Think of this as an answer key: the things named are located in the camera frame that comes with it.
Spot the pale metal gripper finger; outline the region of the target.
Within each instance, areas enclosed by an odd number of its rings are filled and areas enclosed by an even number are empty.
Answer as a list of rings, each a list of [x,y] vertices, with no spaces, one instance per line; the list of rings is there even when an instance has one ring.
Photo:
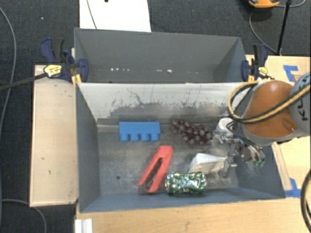
[[[233,156],[228,155],[227,157],[225,157],[222,176],[226,178],[229,175],[230,171],[235,169],[236,167],[237,164],[235,163]]]
[[[213,145],[219,144],[237,144],[240,140],[230,131],[214,130],[213,131]]]

